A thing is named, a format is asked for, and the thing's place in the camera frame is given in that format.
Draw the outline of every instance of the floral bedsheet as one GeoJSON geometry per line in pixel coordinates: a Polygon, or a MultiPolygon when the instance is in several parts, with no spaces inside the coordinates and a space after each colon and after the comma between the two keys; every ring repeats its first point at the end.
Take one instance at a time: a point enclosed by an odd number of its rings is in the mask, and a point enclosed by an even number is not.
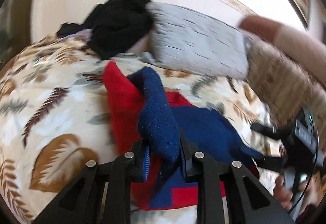
{"type": "MultiPolygon", "coordinates": [[[[250,86],[228,77],[205,77],[158,68],[141,57],[112,58],[123,74],[154,68],[165,90],[180,92],[198,107],[220,111],[245,144],[279,154],[279,142],[250,130],[270,125],[268,108],[250,86]]],[[[92,159],[116,157],[101,61],[79,39],[48,36],[27,47],[0,80],[0,194],[21,223],[31,223],[92,159]]],[[[272,192],[276,174],[260,170],[272,192]]],[[[166,211],[133,208],[132,223],[195,223],[196,206],[166,211]]]]}

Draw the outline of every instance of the blue cloth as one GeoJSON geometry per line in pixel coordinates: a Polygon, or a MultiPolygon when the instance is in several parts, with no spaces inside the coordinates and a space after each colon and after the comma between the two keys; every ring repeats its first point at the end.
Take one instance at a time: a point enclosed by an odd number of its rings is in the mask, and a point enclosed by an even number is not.
{"type": "Polygon", "coordinates": [[[152,68],[144,67],[128,79],[146,98],[139,115],[139,133],[149,141],[151,151],[163,158],[150,208],[170,207],[172,188],[196,186],[195,183],[185,183],[177,170],[179,128],[183,129],[188,141],[196,143],[199,151],[219,162],[238,160],[250,167],[254,165],[251,157],[262,157],[242,142],[235,128],[219,112],[192,106],[170,107],[160,77],[152,68]]]}

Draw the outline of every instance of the gray cushion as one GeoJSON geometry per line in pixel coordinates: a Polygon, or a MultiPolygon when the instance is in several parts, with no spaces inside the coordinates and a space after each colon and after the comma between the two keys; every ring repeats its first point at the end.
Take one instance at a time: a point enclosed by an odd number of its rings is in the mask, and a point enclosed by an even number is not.
{"type": "Polygon", "coordinates": [[[148,3],[154,19],[151,45],[156,65],[202,75],[247,75],[245,37],[237,29],[196,11],[148,3]]]}

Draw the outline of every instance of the metal screw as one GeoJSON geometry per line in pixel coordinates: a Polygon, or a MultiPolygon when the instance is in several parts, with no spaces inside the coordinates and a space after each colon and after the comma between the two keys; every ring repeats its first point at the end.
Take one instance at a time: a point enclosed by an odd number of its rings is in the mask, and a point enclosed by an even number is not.
{"type": "Polygon", "coordinates": [[[232,162],[232,166],[235,167],[235,168],[240,168],[242,166],[241,162],[237,161],[237,160],[234,160],[232,162]]]}
{"type": "Polygon", "coordinates": [[[124,154],[124,156],[125,156],[127,159],[131,159],[131,158],[133,158],[133,157],[135,156],[135,154],[134,154],[133,152],[129,151],[129,152],[126,152],[126,153],[124,154]]]}
{"type": "Polygon", "coordinates": [[[94,160],[89,160],[88,162],[86,162],[87,167],[94,167],[95,165],[96,165],[96,161],[94,160]]]}
{"type": "Polygon", "coordinates": [[[205,154],[203,154],[203,153],[200,152],[200,151],[197,151],[197,152],[195,153],[195,157],[196,157],[196,158],[202,159],[204,156],[205,156],[205,154]]]}

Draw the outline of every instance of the gray pillow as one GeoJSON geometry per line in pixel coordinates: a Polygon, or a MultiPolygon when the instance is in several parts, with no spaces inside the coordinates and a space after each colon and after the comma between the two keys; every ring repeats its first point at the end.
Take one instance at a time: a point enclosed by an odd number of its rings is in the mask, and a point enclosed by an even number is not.
{"type": "Polygon", "coordinates": [[[210,16],[165,3],[148,3],[154,20],[151,45],[156,65],[202,75],[244,79],[245,37],[210,16]]]}

